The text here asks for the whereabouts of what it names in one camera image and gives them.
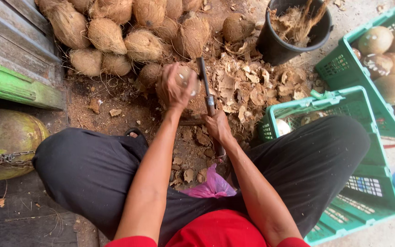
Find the green plastic crate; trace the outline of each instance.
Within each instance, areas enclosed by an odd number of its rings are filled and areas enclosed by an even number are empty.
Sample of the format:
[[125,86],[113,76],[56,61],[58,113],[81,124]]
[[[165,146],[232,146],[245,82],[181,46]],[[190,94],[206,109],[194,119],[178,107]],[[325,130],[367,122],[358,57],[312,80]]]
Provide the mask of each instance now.
[[368,29],[378,25],[395,30],[395,8],[344,35],[338,46],[316,65],[316,70],[332,90],[363,86],[368,93],[381,135],[395,137],[394,110],[382,98],[370,79],[370,73],[362,67],[350,45]]
[[346,187],[323,212],[320,221],[307,234],[310,245],[345,236],[395,216],[395,193],[385,152],[366,91],[361,86],[319,94],[315,97],[272,105],[259,123],[263,141],[279,137],[276,119],[285,120],[292,130],[309,112],[349,115],[359,121],[371,139],[371,146]]

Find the green painted wood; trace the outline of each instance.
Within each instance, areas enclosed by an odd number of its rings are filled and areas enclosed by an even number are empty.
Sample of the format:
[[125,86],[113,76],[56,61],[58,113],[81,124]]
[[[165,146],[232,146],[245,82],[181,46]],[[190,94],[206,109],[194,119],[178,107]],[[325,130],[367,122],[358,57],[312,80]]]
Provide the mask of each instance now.
[[66,110],[65,93],[0,66],[0,98],[40,108]]

